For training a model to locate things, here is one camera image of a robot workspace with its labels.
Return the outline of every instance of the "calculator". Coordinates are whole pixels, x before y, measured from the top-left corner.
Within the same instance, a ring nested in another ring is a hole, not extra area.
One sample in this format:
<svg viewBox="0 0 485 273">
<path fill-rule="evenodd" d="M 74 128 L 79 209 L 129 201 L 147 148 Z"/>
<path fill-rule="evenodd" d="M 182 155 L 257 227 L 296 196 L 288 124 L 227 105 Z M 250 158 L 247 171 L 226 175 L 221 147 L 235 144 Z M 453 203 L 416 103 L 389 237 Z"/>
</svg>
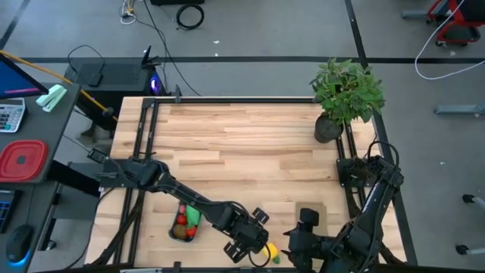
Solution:
<svg viewBox="0 0 485 273">
<path fill-rule="evenodd" d="M 26 112 L 23 98 L 0 99 L 0 133 L 15 133 Z"/>
</svg>

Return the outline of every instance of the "monitor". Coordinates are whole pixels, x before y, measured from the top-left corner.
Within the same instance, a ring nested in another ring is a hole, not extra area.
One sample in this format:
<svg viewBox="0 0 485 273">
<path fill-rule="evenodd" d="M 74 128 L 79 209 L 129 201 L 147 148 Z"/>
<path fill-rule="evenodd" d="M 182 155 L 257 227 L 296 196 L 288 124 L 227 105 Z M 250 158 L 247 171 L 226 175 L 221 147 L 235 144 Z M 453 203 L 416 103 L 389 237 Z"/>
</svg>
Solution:
<svg viewBox="0 0 485 273">
<path fill-rule="evenodd" d="M 40 96 L 48 93 L 49 91 L 42 84 L 0 54 L 0 99 Z"/>
</svg>

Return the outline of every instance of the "gray floor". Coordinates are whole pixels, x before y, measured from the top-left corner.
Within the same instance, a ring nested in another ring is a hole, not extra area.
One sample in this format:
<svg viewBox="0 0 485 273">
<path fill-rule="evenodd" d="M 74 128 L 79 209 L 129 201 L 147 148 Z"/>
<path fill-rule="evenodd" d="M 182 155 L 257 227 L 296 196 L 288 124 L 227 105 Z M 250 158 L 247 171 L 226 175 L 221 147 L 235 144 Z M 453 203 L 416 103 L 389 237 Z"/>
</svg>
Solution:
<svg viewBox="0 0 485 273">
<path fill-rule="evenodd" d="M 21 0 L 0 6 L 0 33 L 5 31 Z M 433 26 L 420 20 L 403 20 L 403 9 L 426 8 L 431 1 L 354 0 L 362 40 L 368 57 L 413 58 Z M 31 0 L 5 50 L 21 57 L 66 57 L 74 47 L 87 43 L 108 57 L 136 57 L 147 45 L 163 55 L 155 31 L 140 24 L 120 24 L 121 1 Z M 171 20 L 177 6 L 150 6 L 165 32 L 173 56 L 340 56 L 357 57 L 343 1 L 237 1 L 207 0 L 205 22 L 200 29 L 176 30 Z M 149 22 L 141 2 L 136 15 Z M 485 39 L 466 48 L 429 45 L 423 57 L 483 58 Z M 94 57 L 88 49 L 76 56 Z M 60 74 L 66 64 L 43 64 Z M 197 63 L 178 64 L 185 78 L 207 96 L 310 95 L 314 63 Z M 462 65 L 423 64 L 428 76 L 455 71 Z M 26 69 L 39 81 L 57 81 Z M 481 77 L 485 66 L 445 80 L 421 79 L 411 64 L 376 64 L 374 71 L 386 87 L 383 110 L 389 139 L 401 154 L 406 177 L 402 195 L 420 265 L 485 269 L 483 256 L 459 256 L 454 245 L 485 246 L 485 212 L 465 206 L 463 193 L 485 197 L 482 117 L 438 117 L 437 104 L 485 102 Z M 169 89 L 180 85 L 190 91 L 171 65 Z M 88 121 L 73 114 L 66 135 L 74 138 Z M 62 162 L 87 162 L 86 151 L 63 139 L 56 157 Z M 90 222 L 60 223 L 56 252 L 35 255 L 31 271 L 62 268 L 75 260 L 87 240 Z"/>
</svg>

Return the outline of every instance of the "yellow object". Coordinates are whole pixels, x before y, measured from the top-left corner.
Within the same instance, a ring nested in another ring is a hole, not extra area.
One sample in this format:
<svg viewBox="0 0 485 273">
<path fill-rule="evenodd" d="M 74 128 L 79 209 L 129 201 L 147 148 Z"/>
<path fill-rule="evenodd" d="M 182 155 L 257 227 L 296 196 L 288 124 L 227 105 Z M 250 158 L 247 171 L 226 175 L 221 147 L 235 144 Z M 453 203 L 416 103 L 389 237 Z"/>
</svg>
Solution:
<svg viewBox="0 0 485 273">
<path fill-rule="evenodd" d="M 47 69 L 47 68 L 43 68 L 43 67 L 40 67 L 40 66 L 38 66 L 38 65 L 36 65 L 36 64 L 29 63 L 28 61 L 25 61 L 25 60 L 23 60 L 22 58 L 18 58 L 17 56 L 12 55 L 12 54 L 10 54 L 10 53 L 8 53 L 8 52 L 5 52 L 5 51 L 3 51 L 3 50 L 0 50 L 0 54 L 5 55 L 5 56 L 7 56 L 7 57 L 9 57 L 9 58 L 14 59 L 15 61 L 19 61 L 19 62 L 21 62 L 22 64 L 28 65 L 28 66 L 30 66 L 30 67 L 32 67 L 32 68 L 35 68 L 35 69 L 37 69 L 37 70 L 40 70 L 40 71 L 42 71 L 42 72 L 45 72 L 45 73 L 47 73 L 47 74 L 50 74 L 50 75 L 52 75 L 52 76 L 54 76 L 54 77 L 56 77 L 56 78 L 58 78 L 58 79 L 60 79 L 60 80 L 63 80 L 63 81 L 64 81 L 64 82 L 66 82 L 66 83 L 69 83 L 69 84 L 72 84 L 72 83 L 73 83 L 72 81 L 70 81 L 70 80 L 66 79 L 65 77 L 62 77 L 61 75 L 59 75 L 59 74 L 55 73 L 54 71 L 50 71 L 50 70 L 49 70 L 49 69 Z M 101 110 L 103 110 L 103 111 L 106 111 L 106 110 L 107 110 L 105 106 L 103 106 L 101 103 L 99 103 L 98 101 L 96 101 L 96 100 L 95 100 L 93 97 L 91 97 L 91 96 L 90 96 L 90 95 L 89 95 L 89 94 L 88 94 L 86 91 L 81 90 L 81 94 L 83 94 L 83 95 L 84 95 L 84 96 L 85 96 L 85 97 L 86 97 L 88 100 L 90 100 L 90 101 L 91 101 L 92 103 L 94 103 L 96 106 L 100 107 L 100 109 L 101 109 Z M 113 116 L 112 118 L 113 118 L 113 119 L 114 119 L 116 122 L 118 121 L 118 119 L 117 119 L 115 116 Z"/>
<path fill-rule="evenodd" d="M 280 263 L 280 255 L 279 255 L 280 251 L 272 243 L 269 243 L 267 246 L 270 249 L 270 253 L 268 253 L 268 248 L 265 247 L 265 248 L 263 248 L 263 254 L 267 257 L 270 256 L 270 259 L 274 263 L 279 264 Z"/>
</svg>

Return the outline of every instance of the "green leaves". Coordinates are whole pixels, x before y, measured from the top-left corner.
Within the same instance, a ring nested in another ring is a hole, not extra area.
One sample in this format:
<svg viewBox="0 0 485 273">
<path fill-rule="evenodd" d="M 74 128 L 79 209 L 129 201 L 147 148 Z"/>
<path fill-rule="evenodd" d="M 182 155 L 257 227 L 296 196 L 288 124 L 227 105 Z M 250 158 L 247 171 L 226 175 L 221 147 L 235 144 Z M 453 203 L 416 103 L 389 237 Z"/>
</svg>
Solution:
<svg viewBox="0 0 485 273">
<path fill-rule="evenodd" d="M 321 103 L 329 117 L 338 124 L 362 118 L 371 119 L 373 111 L 380 114 L 384 107 L 381 80 L 375 80 L 371 68 L 346 60 L 336 63 L 335 58 L 320 64 L 317 76 L 310 82 L 316 101 Z"/>
</svg>

